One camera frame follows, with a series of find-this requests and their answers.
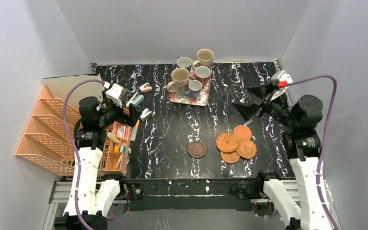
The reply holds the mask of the light wooden coaster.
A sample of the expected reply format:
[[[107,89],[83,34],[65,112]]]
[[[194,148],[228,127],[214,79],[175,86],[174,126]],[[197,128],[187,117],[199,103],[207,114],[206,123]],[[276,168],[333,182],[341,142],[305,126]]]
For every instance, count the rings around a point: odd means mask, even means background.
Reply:
[[[228,164],[234,164],[240,159],[240,155],[237,153],[237,151],[233,151],[229,153],[225,153],[221,151],[220,156],[221,156],[221,159]]]
[[[236,126],[233,130],[233,134],[242,140],[250,140],[252,138],[252,131],[244,125]]]

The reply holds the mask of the woven rattan coaster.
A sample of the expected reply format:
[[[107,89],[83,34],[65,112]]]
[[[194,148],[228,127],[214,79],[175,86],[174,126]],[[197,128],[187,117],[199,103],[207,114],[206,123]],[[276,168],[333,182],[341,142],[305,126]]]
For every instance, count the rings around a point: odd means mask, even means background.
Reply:
[[[224,153],[234,152],[239,145],[239,139],[233,133],[222,133],[216,139],[217,148]]]
[[[252,159],[257,154],[257,146],[251,140],[241,139],[236,152],[244,159]]]

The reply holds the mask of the dark walnut wooden coaster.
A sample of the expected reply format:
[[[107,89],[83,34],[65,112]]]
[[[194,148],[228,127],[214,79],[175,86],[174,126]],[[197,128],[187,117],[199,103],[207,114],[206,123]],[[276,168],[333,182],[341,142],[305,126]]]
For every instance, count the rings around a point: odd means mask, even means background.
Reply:
[[[206,154],[206,145],[200,140],[192,141],[188,147],[187,152],[193,158],[202,158]]]

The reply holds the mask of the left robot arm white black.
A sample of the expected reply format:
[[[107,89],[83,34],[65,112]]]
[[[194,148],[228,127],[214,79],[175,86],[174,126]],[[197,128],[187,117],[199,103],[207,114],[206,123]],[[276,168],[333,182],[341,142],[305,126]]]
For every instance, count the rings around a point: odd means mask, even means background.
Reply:
[[[107,215],[113,200],[120,193],[120,182],[109,179],[97,184],[100,161],[106,139],[105,129],[115,121],[134,127],[140,112],[136,106],[113,104],[104,106],[97,97],[79,101],[80,120],[69,135],[74,148],[75,166],[69,200],[61,217],[55,218],[57,230],[105,230]]]

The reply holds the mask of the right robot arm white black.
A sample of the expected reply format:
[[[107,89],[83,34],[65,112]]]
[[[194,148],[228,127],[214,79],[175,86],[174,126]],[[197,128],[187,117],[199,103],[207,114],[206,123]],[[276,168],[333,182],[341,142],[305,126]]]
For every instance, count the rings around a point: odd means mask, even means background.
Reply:
[[[331,220],[319,165],[325,143],[320,141],[315,129],[322,120],[322,101],[313,95],[304,95],[289,106],[287,97],[272,83],[246,90],[258,99],[250,104],[232,103],[245,120],[266,113],[286,128],[283,146],[295,175],[299,202],[288,193],[276,172],[258,173],[254,182],[245,185],[239,193],[249,198],[268,199],[287,230],[335,230],[337,224]]]

